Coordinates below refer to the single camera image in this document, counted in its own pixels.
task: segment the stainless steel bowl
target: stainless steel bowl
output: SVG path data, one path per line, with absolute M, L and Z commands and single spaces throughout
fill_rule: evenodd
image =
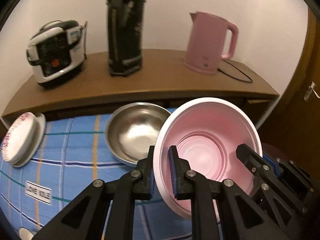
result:
M 132 103 L 117 109 L 106 127 L 106 140 L 111 152 L 121 162 L 136 166 L 148 156 L 170 112 L 150 103 Z

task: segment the white bowl rim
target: white bowl rim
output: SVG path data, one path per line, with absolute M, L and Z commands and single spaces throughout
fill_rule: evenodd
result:
M 165 184 L 162 176 L 161 164 L 160 164 L 162 148 L 163 148 L 162 144 L 167 131 L 172 126 L 175 119 L 187 109 L 200 103 L 218 103 L 218 104 L 226 105 L 236 110 L 240 114 L 239 117 L 244 118 L 245 121 L 247 122 L 247 125 L 253 131 L 253 134 L 252 134 L 253 138 L 257 140 L 257 145 L 256 145 L 257 149 L 254 149 L 254 150 L 262 157 L 262 146 L 261 146 L 260 138 L 256 128 L 254 127 L 249 117 L 239 107 L 235 106 L 234 104 L 220 98 L 197 98 L 178 107 L 178 109 L 176 109 L 165 121 L 158 135 L 154 153 L 153 153 L 153 172 L 154 172 L 154 177 L 155 177 L 155 181 L 156 181 L 159 193 L 162 196 L 165 203 L 171 208 L 171 210 L 173 210 L 176 214 L 180 215 L 185 219 L 191 219 L 191 214 L 181 209 L 181 206 L 178 205 L 178 203 L 171 197 L 170 193 L 167 192 L 167 189 L 165 188 Z

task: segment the wooden cabinet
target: wooden cabinet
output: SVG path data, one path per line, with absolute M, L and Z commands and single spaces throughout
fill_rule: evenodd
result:
M 242 63 L 228 60 L 250 76 L 252 84 L 220 72 L 215 75 L 196 73 L 183 65 L 184 54 L 179 50 L 145 49 L 142 69 L 128 77 L 109 75 L 107 52 L 88 55 L 83 71 L 56 88 L 46 90 L 30 77 L 9 102 L 2 117 L 10 123 L 21 113 L 30 111 L 44 113 L 47 120 L 56 120 L 111 113 L 130 102 L 147 101 L 178 107 L 194 98 L 218 97 L 234 103 L 257 121 L 268 104 L 248 102 L 270 102 L 278 97 L 263 78 Z M 234 67 L 223 61 L 220 64 L 225 72 L 241 78 Z

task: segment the paper plate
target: paper plate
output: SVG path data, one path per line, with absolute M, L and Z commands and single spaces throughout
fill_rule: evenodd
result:
M 35 134 L 33 135 L 31 143 L 26 152 L 20 157 L 20 159 L 16 160 L 14 163 L 11 163 L 13 167 L 19 168 L 26 165 L 31 160 L 33 155 L 35 155 L 44 136 L 45 124 L 45 116 L 43 114 L 36 114 Z
M 7 162 L 15 162 L 28 149 L 36 131 L 36 117 L 26 112 L 20 115 L 10 126 L 3 139 L 2 156 Z
M 154 175 L 159 192 L 178 215 L 191 219 L 190 200 L 175 200 L 172 193 L 168 150 L 176 145 L 180 158 L 208 179 L 232 179 L 249 194 L 253 175 L 236 157 L 245 143 L 262 156 L 260 139 L 247 115 L 219 98 L 199 98 L 185 103 L 166 120 L 154 150 Z

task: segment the pink bowl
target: pink bowl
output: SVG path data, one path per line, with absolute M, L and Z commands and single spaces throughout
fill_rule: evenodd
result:
M 176 145 L 180 158 L 208 179 L 232 179 L 249 194 L 253 175 L 236 157 L 236 148 L 245 143 L 262 156 L 254 125 L 237 106 L 218 98 L 199 98 L 185 103 L 166 120 L 158 135 L 153 158 L 159 192 L 178 215 L 191 219 L 190 200 L 175 200 L 168 150 Z

